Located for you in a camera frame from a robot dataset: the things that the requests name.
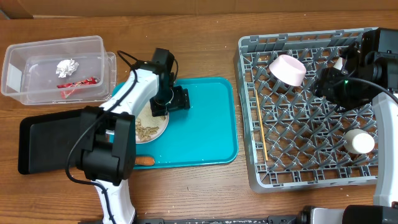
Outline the white bowl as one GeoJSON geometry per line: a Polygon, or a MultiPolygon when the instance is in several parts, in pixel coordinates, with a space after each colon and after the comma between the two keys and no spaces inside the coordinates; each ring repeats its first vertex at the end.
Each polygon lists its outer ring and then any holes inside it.
{"type": "Polygon", "coordinates": [[[342,57],[339,57],[338,60],[335,62],[333,67],[335,69],[341,71],[343,69],[344,65],[345,65],[345,59],[342,58],[342,57]]]}

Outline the white round plate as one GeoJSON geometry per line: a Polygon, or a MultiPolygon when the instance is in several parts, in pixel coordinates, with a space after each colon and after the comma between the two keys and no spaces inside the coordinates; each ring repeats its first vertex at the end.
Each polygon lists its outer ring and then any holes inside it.
{"type": "Polygon", "coordinates": [[[169,114],[153,116],[150,103],[143,107],[136,118],[136,142],[147,143],[158,138],[169,123],[169,114]]]}

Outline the light green cup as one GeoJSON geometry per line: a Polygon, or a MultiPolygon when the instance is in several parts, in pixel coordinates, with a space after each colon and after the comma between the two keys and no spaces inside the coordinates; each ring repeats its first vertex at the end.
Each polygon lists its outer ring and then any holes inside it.
{"type": "Polygon", "coordinates": [[[375,146],[375,140],[362,129],[351,129],[343,136],[346,141],[345,148],[353,154],[366,154],[371,152],[375,146]]]}

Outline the pink bowl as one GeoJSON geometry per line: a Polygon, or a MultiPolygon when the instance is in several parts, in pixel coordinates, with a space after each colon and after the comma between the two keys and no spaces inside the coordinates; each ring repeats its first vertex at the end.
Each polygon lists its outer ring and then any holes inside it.
{"type": "Polygon", "coordinates": [[[300,86],[307,72],[305,65],[289,55],[278,56],[270,65],[271,73],[285,84],[300,86]]]}

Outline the orange carrot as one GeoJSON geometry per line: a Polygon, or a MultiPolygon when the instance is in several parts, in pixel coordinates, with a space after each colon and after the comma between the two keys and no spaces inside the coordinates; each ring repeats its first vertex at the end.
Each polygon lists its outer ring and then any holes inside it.
{"type": "Polygon", "coordinates": [[[155,159],[149,156],[137,156],[135,160],[135,165],[139,166],[153,166],[155,164],[155,159]]]}

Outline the wooden chopstick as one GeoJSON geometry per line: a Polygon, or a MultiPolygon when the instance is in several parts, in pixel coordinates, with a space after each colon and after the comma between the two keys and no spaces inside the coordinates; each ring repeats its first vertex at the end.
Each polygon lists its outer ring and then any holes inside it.
{"type": "Polygon", "coordinates": [[[264,158],[265,158],[265,161],[268,161],[268,153],[267,153],[267,148],[266,148],[266,140],[265,140],[265,135],[264,135],[263,121],[262,121],[262,111],[261,111],[259,97],[258,97],[258,93],[257,93],[256,89],[254,89],[254,96],[256,98],[257,117],[258,117],[259,125],[260,125],[261,139],[262,139],[262,145],[263,145],[263,149],[264,149],[264,158]]]}

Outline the red snack wrapper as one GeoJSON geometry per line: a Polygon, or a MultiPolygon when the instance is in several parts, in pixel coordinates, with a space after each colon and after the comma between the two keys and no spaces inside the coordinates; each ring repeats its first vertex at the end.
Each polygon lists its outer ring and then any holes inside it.
{"type": "Polygon", "coordinates": [[[57,88],[71,88],[71,90],[62,90],[60,92],[61,97],[66,100],[69,98],[71,95],[73,95],[75,92],[78,91],[77,87],[78,86],[84,86],[84,85],[94,85],[97,84],[99,80],[95,77],[90,77],[85,80],[81,80],[78,82],[73,82],[73,83],[66,83],[62,85],[57,85],[57,88]]]}

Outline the white tissue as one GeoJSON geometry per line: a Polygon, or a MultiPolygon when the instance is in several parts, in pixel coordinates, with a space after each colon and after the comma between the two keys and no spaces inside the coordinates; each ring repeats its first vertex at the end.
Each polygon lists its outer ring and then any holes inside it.
{"type": "Polygon", "coordinates": [[[66,78],[77,70],[79,63],[73,59],[62,60],[58,63],[56,74],[59,78],[66,78]]]}

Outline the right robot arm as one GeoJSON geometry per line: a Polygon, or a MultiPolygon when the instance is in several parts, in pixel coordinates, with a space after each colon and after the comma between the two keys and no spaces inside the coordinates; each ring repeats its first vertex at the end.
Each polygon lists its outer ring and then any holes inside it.
{"type": "Polygon", "coordinates": [[[377,28],[341,55],[341,68],[320,71],[312,93],[345,113],[372,104],[378,133],[378,177],[372,205],[349,205],[342,223],[397,223],[397,30],[377,28]]]}

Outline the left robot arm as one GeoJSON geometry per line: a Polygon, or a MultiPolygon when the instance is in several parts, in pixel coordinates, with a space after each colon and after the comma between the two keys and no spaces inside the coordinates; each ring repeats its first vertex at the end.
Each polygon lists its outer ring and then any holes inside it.
{"type": "Polygon", "coordinates": [[[87,106],[80,115],[80,137],[69,156],[86,179],[72,182],[95,187],[103,223],[134,223],[128,179],[136,161],[136,117],[150,103],[153,116],[190,108],[188,91],[175,85],[178,63],[169,50],[157,48],[150,61],[136,59],[122,88],[99,107],[87,106]]]}

